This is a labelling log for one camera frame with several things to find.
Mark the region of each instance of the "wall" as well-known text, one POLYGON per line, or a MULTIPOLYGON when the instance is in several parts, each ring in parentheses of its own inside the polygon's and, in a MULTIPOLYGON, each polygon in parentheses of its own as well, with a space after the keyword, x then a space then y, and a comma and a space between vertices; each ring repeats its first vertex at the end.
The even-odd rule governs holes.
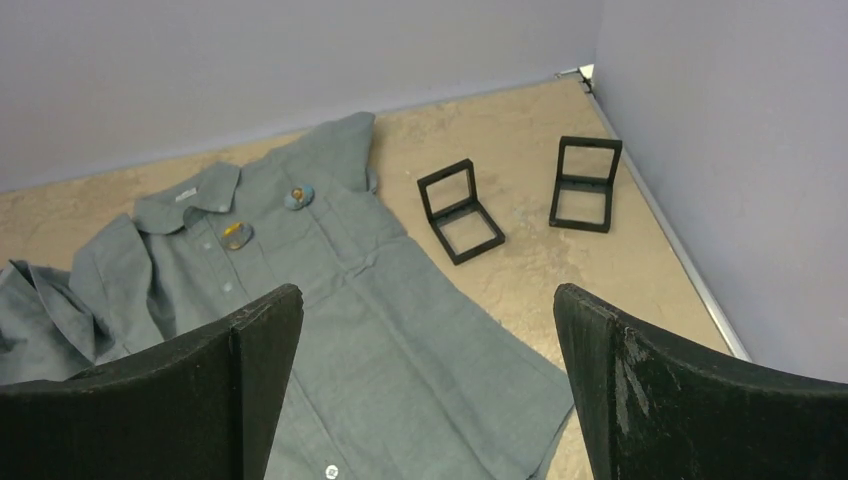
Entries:
POLYGON ((602 108, 753 359, 848 381, 848 3, 606 0, 602 108))
POLYGON ((4 0, 0 191, 591 63, 601 0, 4 0))

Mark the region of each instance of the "l-shaped black frame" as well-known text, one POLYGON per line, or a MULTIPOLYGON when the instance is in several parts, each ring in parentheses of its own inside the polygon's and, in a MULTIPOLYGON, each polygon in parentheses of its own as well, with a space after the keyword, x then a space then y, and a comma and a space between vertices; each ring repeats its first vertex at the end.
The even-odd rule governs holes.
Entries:
POLYGON ((548 224, 552 227, 571 228, 589 232, 608 233, 612 224, 612 186, 615 182, 615 172, 621 157, 621 140, 608 138, 562 137, 559 139, 559 158, 557 159, 557 176, 554 183, 554 198, 551 203, 551 214, 548 224), (562 173, 565 165, 566 147, 605 148, 613 151, 609 175, 604 177, 586 177, 583 175, 566 175, 562 173), (604 196, 604 221, 602 223, 568 220, 557 217, 559 208, 559 193, 562 190, 598 193, 604 196))
POLYGON ((451 262, 453 262, 454 265, 467 262, 468 260, 471 260, 472 258, 487 252, 506 241, 506 235, 504 235, 503 231, 500 227, 498 227, 491 215, 489 215, 489 212, 483 208, 483 205, 477 198, 477 181, 474 178, 474 163, 471 162, 471 159, 466 158, 465 160, 447 166, 419 179, 418 191, 421 193, 421 201, 424 203, 424 213, 427 215, 427 222, 430 224, 430 228, 433 229, 433 233, 436 234, 436 238, 439 239, 439 243, 442 244, 442 247, 448 253, 451 262), (427 187, 444 180, 447 177, 456 175, 463 170, 466 171, 468 179, 468 198, 460 200, 437 212, 433 212, 433 208, 430 205, 430 196, 427 194, 427 187), (454 251, 453 247, 451 247, 450 242, 448 242, 448 239, 442 232, 441 227, 474 212, 479 213, 480 216, 483 217, 483 220, 492 230, 492 233, 495 234, 495 237, 477 245, 476 247, 457 253, 454 251))

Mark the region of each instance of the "wrinkled fabric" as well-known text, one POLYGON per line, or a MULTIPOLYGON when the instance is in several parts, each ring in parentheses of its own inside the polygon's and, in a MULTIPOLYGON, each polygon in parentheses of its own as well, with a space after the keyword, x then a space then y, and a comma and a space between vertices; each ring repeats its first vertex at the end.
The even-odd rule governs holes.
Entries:
POLYGON ((542 475, 568 380, 460 293, 373 195, 373 125, 369 113, 329 122, 141 198, 69 277, 15 268, 0 291, 4 380, 23 378, 16 368, 67 378, 293 283, 304 324, 266 478, 542 475), (303 185, 314 200, 284 208, 303 185), (236 222, 253 236, 231 250, 221 236, 236 222))

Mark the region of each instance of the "shirt collar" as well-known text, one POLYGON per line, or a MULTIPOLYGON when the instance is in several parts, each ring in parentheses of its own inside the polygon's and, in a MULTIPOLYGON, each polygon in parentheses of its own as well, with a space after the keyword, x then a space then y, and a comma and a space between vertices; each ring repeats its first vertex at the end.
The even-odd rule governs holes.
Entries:
POLYGON ((194 210, 227 213, 241 169, 217 162, 188 180, 135 202, 135 224, 153 234, 173 233, 186 226, 187 214, 194 210))

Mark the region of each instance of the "table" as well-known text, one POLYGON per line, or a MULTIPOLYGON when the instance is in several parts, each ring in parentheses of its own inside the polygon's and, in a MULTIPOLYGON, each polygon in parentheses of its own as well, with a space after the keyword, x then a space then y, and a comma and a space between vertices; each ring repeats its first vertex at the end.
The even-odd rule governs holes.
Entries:
MULTIPOLYGON (((299 134, 136 168, 0 194, 0 257, 69 268, 73 253, 135 198, 167 188, 216 162, 245 164, 299 134)), ((577 78, 380 115, 371 153, 379 196, 410 236, 466 295, 518 338, 563 367, 553 321, 557 285, 576 283, 643 320, 707 347, 727 347, 625 164, 619 165, 608 234, 548 226, 559 138, 609 137, 577 78), (454 266, 427 223, 416 180, 464 158, 474 162, 480 202, 506 243, 454 266)), ((604 159, 567 157, 569 173, 599 172, 604 159)), ((461 178, 433 187, 458 199, 461 178)), ((566 196, 574 215, 600 212, 566 196)), ((448 227, 458 247, 485 240, 474 218, 448 227)), ((548 476, 591 479, 577 415, 548 476)))

